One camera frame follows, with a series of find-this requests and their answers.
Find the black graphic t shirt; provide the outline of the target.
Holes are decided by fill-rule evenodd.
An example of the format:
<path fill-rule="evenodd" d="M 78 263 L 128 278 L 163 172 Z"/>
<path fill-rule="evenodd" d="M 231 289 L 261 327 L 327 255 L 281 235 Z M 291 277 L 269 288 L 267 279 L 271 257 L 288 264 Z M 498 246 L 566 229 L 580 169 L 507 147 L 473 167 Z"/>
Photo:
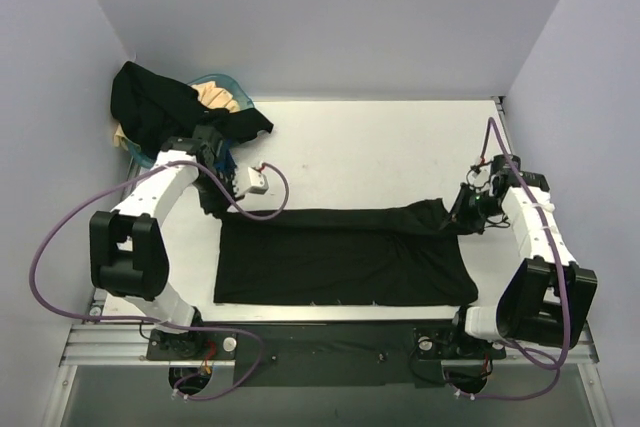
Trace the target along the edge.
<path fill-rule="evenodd" d="M 462 306 L 479 289 L 439 199 L 222 220 L 214 300 L 226 304 Z"/>

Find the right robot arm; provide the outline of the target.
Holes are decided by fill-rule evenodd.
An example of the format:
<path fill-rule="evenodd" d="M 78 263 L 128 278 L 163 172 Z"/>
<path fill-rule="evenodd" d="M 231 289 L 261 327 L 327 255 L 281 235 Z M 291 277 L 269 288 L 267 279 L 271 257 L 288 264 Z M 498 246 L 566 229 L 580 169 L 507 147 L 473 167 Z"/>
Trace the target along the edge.
<path fill-rule="evenodd" d="M 504 222 L 520 261 L 496 305 L 462 308 L 463 321 L 447 330 L 447 346 L 458 356 L 469 356 L 482 340 L 570 350 L 597 290 L 596 274 L 579 266 L 562 238 L 546 178 L 520 165 L 519 157 L 501 154 L 472 166 L 471 173 L 487 174 L 487 182 L 461 184 L 442 224 L 468 235 Z"/>

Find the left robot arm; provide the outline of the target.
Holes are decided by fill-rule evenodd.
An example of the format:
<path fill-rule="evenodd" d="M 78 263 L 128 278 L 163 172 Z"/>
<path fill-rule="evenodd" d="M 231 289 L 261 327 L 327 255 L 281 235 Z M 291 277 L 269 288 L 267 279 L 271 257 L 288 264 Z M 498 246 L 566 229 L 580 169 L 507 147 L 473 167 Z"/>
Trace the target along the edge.
<path fill-rule="evenodd" d="M 95 287 L 136 306 L 184 359 L 199 356 L 206 335 L 199 310 L 169 282 L 170 261 L 161 226 L 185 189 L 198 191 L 206 215 L 219 217 L 235 199 L 235 164 L 229 142 L 213 126 L 191 138 L 172 137 L 161 147 L 148 177 L 111 211 L 90 219 L 90 266 Z"/>

